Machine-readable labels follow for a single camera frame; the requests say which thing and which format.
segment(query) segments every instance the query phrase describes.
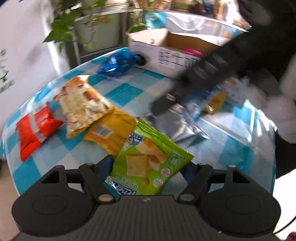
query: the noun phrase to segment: snack picture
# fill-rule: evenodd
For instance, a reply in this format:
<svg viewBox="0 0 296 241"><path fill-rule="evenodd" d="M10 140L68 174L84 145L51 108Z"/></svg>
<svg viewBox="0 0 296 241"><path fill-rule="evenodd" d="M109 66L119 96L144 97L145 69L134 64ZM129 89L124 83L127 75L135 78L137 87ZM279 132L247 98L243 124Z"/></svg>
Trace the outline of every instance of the snack picture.
<svg viewBox="0 0 296 241"><path fill-rule="evenodd" d="M148 165L150 168L158 171L160 168L160 161L155 155L148 155L147 157Z"/></svg>
<svg viewBox="0 0 296 241"><path fill-rule="evenodd" d="M134 177L146 177L148 161L147 155L127 154L126 155L127 175Z"/></svg>
<svg viewBox="0 0 296 241"><path fill-rule="evenodd" d="M148 138L144 138L140 144L136 145L136 148L142 154L155 155L160 163L164 163L167 159L166 154Z"/></svg>
<svg viewBox="0 0 296 241"><path fill-rule="evenodd" d="M148 185L149 185L149 179L146 178L142 183L143 183L144 185L148 186Z"/></svg>

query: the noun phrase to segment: snack bag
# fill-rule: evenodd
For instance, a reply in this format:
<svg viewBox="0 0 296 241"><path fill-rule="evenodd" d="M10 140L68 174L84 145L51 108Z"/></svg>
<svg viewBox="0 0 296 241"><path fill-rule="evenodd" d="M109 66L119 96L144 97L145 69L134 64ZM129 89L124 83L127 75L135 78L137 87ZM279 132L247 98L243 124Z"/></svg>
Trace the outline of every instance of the snack bag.
<svg viewBox="0 0 296 241"><path fill-rule="evenodd" d="M218 92L216 96L209 103L206 104L203 110L212 115L217 113L222 107L223 103L225 102L226 97L227 97L226 92L222 92L222 91Z"/></svg>
<svg viewBox="0 0 296 241"><path fill-rule="evenodd" d="M114 107L89 128L83 139L96 142L117 156L135 126L136 119L133 116Z"/></svg>
<svg viewBox="0 0 296 241"><path fill-rule="evenodd" d="M138 54L132 54L129 51L119 51L107 58L96 71L97 74L104 74L107 76L121 76L134 66L145 65L144 57Z"/></svg>
<svg viewBox="0 0 296 241"><path fill-rule="evenodd" d="M124 195L155 195L166 180L188 164L193 155L139 120L106 179Z"/></svg>
<svg viewBox="0 0 296 241"><path fill-rule="evenodd" d="M66 116L67 139L83 132L111 108L107 99L87 83L88 78L89 75L73 77L54 98Z"/></svg>
<svg viewBox="0 0 296 241"><path fill-rule="evenodd" d="M198 127L186 109L180 104L173 105L157 117L152 113L146 113L138 118L165 134L173 142L178 143L179 146L182 145L182 147L185 142L181 141L187 140L186 144L190 145L191 142L188 139L195 135L209 139L209 136Z"/></svg>
<svg viewBox="0 0 296 241"><path fill-rule="evenodd" d="M219 87L214 87L212 90L201 90L198 94L194 96L188 96L189 101L184 101L181 103L188 114L192 117L194 121L198 120L202 110L205 108L207 103L214 98L216 93L218 92Z"/></svg>
<svg viewBox="0 0 296 241"><path fill-rule="evenodd" d="M20 140L20 158L25 161L63 122L55 120L48 102L21 118L16 124Z"/></svg>

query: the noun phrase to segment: blue checkered tablecloth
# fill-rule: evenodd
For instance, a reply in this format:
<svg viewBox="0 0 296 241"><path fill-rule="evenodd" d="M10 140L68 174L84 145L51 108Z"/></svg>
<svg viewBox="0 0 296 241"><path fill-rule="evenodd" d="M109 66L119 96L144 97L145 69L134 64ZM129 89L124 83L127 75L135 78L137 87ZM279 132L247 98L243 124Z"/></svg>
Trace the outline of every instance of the blue checkered tablecloth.
<svg viewBox="0 0 296 241"><path fill-rule="evenodd" d="M86 132L67 140L63 124L25 162L20 160L20 143L15 124L27 113L49 101L54 117L65 121L58 102L52 100L60 87L72 77L89 74L89 84L118 108L133 116L149 112L150 103L172 86L171 79L162 75L132 68L120 77L96 75L96 70L110 54L95 58L50 82L35 94L7 121L0 145L19 194L25 192L55 165L75 169L84 163L97 163L108 153L98 144L83 140ZM195 157L194 163L208 163L216 169L236 165L260 185L272 192L275 177L274 130L269 120L250 103L242 109L224 104L214 115L198 120L211 139L196 141L187 150ZM178 195L187 185L180 173L172 177L163 194Z"/></svg>

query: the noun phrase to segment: cardboard box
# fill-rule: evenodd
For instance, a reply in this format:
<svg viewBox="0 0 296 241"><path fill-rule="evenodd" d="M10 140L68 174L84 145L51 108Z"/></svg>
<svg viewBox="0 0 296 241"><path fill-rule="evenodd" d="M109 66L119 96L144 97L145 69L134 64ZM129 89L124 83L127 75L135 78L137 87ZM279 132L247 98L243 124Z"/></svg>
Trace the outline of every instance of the cardboard box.
<svg viewBox="0 0 296 241"><path fill-rule="evenodd" d="M130 51L147 60L147 63L139 68L170 78L175 78L199 59L186 54L184 48L208 54L218 47L199 38L172 34L165 28L144 30L128 36Z"/></svg>

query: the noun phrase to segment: cartoon character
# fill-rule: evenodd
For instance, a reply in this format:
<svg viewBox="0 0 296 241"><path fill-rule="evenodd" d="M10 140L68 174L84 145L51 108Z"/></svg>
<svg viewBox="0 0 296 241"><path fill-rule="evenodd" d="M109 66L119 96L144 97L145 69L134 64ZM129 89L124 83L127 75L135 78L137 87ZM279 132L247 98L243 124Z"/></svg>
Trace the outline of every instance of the cartoon character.
<svg viewBox="0 0 296 241"><path fill-rule="evenodd" d="M124 144L124 146L123 146L123 150L127 150L131 145L132 145L132 143L133 143L133 137L131 136L131 134L128 136L128 138L126 139L126 142L125 142L125 144Z"/></svg>

